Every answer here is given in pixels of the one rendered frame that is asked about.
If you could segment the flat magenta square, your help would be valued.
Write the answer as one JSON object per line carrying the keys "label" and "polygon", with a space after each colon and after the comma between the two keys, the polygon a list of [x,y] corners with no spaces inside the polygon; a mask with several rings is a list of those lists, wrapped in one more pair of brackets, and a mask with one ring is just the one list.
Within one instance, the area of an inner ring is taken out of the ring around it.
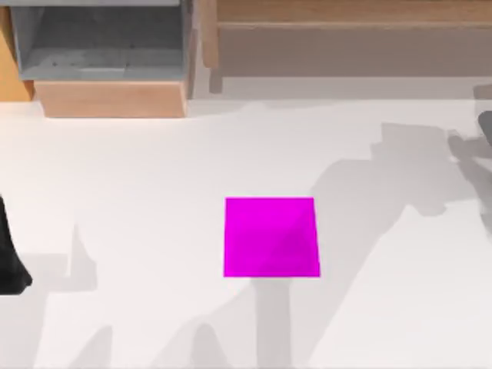
{"label": "flat magenta square", "polygon": [[312,197],[228,197],[224,201],[226,278],[319,278]]}

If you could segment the pale wooden drawer front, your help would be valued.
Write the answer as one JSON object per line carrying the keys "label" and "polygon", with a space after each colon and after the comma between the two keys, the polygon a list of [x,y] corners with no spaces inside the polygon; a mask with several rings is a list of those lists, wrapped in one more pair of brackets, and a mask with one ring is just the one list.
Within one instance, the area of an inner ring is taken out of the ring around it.
{"label": "pale wooden drawer front", "polygon": [[183,81],[36,81],[36,95],[50,118],[183,118]]}

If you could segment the dark grey object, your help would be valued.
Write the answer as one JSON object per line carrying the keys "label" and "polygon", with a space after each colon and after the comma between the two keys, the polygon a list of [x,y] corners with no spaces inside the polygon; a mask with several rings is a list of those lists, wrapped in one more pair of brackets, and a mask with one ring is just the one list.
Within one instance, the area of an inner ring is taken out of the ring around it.
{"label": "dark grey object", "polygon": [[492,147],[492,111],[482,111],[478,115],[477,122],[487,143]]}

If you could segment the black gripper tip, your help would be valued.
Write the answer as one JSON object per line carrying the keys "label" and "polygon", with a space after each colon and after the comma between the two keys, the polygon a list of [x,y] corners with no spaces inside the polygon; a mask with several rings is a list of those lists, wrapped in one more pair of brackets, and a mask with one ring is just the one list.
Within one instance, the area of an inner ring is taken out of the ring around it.
{"label": "black gripper tip", "polygon": [[32,282],[32,276],[15,250],[5,202],[0,195],[0,295],[19,295]]}

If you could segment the wooden cupboard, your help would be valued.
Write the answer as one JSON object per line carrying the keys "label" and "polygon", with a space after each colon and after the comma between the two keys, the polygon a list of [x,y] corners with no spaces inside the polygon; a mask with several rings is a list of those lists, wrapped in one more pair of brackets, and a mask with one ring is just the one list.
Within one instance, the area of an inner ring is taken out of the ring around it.
{"label": "wooden cupboard", "polygon": [[0,6],[0,102],[28,102],[34,93],[33,82],[18,76],[10,9]]}

